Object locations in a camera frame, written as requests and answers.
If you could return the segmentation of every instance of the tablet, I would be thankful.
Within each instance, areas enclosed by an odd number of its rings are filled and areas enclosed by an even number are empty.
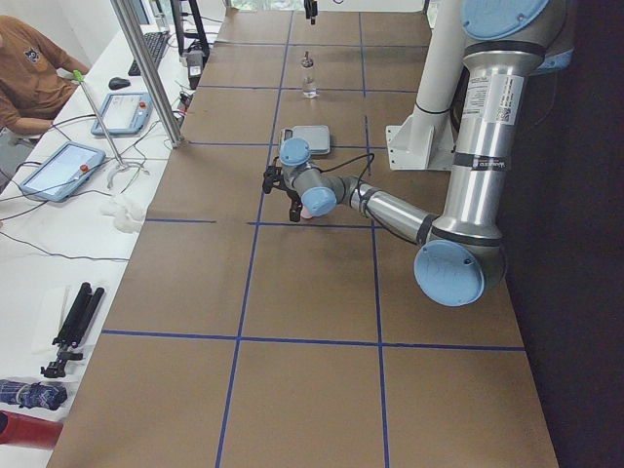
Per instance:
[[[105,153],[68,141],[20,185],[22,193],[60,202],[71,195],[104,160]]]
[[[149,93],[109,93],[99,110],[104,126],[113,136],[136,135],[141,131],[152,110]],[[98,121],[91,127],[92,135],[103,137]]]

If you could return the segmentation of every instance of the red cylinder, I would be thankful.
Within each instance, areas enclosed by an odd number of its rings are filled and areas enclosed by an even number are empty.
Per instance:
[[[62,430],[62,423],[0,411],[0,444],[53,449]]]

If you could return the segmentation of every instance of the blue joint cap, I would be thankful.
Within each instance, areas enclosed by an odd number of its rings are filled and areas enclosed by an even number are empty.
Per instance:
[[[335,193],[328,187],[319,186],[308,188],[301,195],[301,203],[313,216],[323,216],[331,213],[337,203]]]
[[[282,143],[280,161],[284,166],[299,166],[310,159],[310,146],[303,138],[290,138]]]
[[[535,20],[549,0],[464,0],[461,24],[470,37],[480,41],[503,39]]]
[[[570,49],[569,51],[565,51],[560,54],[556,54],[555,56],[545,58],[544,62],[539,65],[536,70],[533,70],[531,76],[545,75],[546,73],[555,73],[557,71],[563,70],[564,68],[568,68],[570,63],[572,62],[573,52],[574,49]]]
[[[486,287],[477,259],[464,247],[444,239],[428,242],[420,249],[413,271],[425,294],[451,307],[474,302]]]

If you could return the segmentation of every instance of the glass bottle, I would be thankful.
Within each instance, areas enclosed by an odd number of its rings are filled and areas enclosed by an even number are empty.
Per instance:
[[[301,60],[301,91],[307,98],[315,98],[317,94],[316,81],[314,79],[314,60],[308,51]]]

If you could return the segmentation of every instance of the white pillar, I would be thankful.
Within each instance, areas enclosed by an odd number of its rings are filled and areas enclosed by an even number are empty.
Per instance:
[[[462,69],[465,35],[462,0],[443,0],[436,19],[412,114],[402,126],[386,127],[390,168],[448,170],[453,137],[446,112]]]

